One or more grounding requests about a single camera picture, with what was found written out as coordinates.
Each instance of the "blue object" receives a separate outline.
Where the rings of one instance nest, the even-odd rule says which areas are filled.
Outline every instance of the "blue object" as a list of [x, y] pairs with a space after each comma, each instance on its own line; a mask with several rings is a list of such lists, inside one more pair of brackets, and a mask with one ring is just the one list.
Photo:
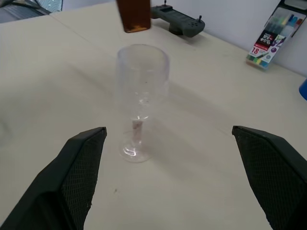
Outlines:
[[305, 80], [304, 83], [299, 87], [299, 92], [302, 97], [307, 100], [307, 80]]

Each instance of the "marker box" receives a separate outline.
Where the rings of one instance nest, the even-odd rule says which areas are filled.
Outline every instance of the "marker box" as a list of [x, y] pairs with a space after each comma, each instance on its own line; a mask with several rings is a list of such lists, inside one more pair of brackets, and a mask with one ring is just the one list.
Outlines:
[[292, 5], [294, 0], [282, 0], [264, 26], [264, 30], [246, 57], [246, 62], [267, 69], [281, 47], [293, 37], [307, 16], [306, 8]]

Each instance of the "brown glass bottle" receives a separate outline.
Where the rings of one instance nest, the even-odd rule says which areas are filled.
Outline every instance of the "brown glass bottle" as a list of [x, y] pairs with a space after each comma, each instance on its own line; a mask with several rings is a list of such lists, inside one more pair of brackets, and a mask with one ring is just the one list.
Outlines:
[[150, 28], [150, 0], [117, 0], [116, 2], [126, 33]]

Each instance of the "glass base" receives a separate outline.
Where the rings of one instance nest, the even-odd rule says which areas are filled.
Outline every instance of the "glass base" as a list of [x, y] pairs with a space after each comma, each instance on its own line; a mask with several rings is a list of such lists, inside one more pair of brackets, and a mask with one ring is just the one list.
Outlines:
[[150, 159], [149, 148], [145, 144], [133, 146], [132, 144], [133, 132], [124, 133], [124, 139], [119, 146], [120, 155], [127, 161], [133, 163], [141, 163]]

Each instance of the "glass stem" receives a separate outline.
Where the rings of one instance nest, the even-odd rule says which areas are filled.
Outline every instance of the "glass stem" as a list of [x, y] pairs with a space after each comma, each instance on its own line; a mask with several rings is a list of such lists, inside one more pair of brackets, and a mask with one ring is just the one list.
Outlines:
[[135, 147], [140, 146], [142, 144], [142, 126], [143, 126], [143, 121], [132, 122], [132, 129], [133, 129], [132, 145]]

